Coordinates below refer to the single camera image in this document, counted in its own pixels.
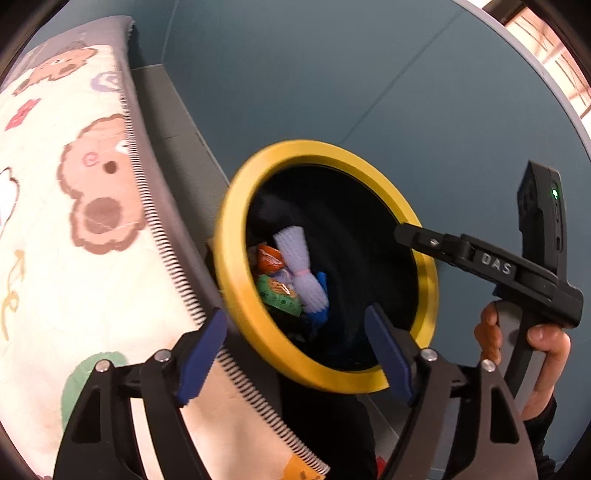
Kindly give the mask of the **person right hand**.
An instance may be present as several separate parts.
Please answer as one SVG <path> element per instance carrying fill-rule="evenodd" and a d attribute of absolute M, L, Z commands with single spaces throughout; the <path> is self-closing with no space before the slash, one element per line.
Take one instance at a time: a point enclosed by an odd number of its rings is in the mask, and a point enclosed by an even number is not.
<path fill-rule="evenodd" d="M 482 311 L 474 335 L 481 348 L 481 358 L 492 360 L 499 365 L 502 360 L 503 336 L 498 325 L 498 311 L 495 303 L 490 303 Z M 532 393 L 522 409 L 521 418 L 524 421 L 538 417 L 548 406 L 571 351 L 570 336 L 554 324 L 531 327 L 527 338 L 534 350 L 545 354 L 545 359 Z"/>

